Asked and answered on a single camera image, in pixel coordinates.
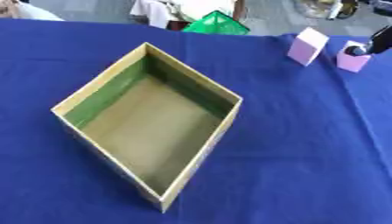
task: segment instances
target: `blue tablecloth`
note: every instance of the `blue tablecloth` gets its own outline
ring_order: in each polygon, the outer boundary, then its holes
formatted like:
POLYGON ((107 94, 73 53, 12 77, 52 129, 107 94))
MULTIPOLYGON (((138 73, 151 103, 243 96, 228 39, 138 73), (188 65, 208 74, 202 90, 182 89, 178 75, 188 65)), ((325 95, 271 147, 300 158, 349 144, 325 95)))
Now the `blue tablecloth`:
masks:
POLYGON ((0 223, 392 223, 392 52, 349 73, 333 37, 304 68, 293 37, 0 21, 0 223), (166 214, 49 110, 145 41, 244 97, 166 214))

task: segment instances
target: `open box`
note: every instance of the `open box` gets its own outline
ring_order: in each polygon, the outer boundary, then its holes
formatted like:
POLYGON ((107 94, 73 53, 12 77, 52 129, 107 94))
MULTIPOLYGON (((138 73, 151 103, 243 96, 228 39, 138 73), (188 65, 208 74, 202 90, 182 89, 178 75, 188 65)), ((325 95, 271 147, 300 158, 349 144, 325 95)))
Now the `open box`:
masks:
POLYGON ((164 212, 242 98, 144 43, 52 112, 164 212))

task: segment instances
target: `green plastic crate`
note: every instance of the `green plastic crate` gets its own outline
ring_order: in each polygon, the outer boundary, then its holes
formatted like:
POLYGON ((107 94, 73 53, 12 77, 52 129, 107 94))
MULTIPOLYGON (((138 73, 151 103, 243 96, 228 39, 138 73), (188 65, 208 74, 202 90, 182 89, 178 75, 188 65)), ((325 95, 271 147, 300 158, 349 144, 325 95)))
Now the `green plastic crate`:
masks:
POLYGON ((246 35, 250 29, 226 14, 216 10, 201 20, 189 24, 184 32, 218 33, 231 35, 246 35))

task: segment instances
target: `gray floor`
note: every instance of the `gray floor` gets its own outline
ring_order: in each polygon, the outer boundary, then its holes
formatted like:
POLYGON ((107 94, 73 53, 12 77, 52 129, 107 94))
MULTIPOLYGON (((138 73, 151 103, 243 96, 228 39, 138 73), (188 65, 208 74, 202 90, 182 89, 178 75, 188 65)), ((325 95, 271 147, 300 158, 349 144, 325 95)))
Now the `gray floor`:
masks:
MULTIPOLYGON (((129 15, 133 1, 31 0, 31 3, 65 20, 134 23, 129 15)), ((369 36, 384 25, 392 25, 392 17, 376 15, 366 4, 353 17, 335 21, 304 17, 297 13, 292 0, 246 0, 246 6, 242 21, 251 29, 251 35, 280 35, 312 26, 328 35, 369 36)))

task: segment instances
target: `pink block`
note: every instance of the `pink block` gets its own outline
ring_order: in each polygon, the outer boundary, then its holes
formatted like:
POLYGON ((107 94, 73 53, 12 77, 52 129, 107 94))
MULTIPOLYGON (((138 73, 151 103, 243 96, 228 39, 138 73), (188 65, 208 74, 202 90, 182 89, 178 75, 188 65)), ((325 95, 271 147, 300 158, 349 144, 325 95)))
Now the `pink block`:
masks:
POLYGON ((347 41, 345 47, 340 50, 338 54, 338 67, 345 69, 347 71, 358 73, 372 58, 370 55, 363 55, 363 56, 351 56, 345 53, 345 50, 349 46, 363 46, 363 44, 354 42, 354 41, 347 41))
POLYGON ((298 34, 287 55, 308 66, 317 58, 328 39, 326 35, 308 27, 298 34))

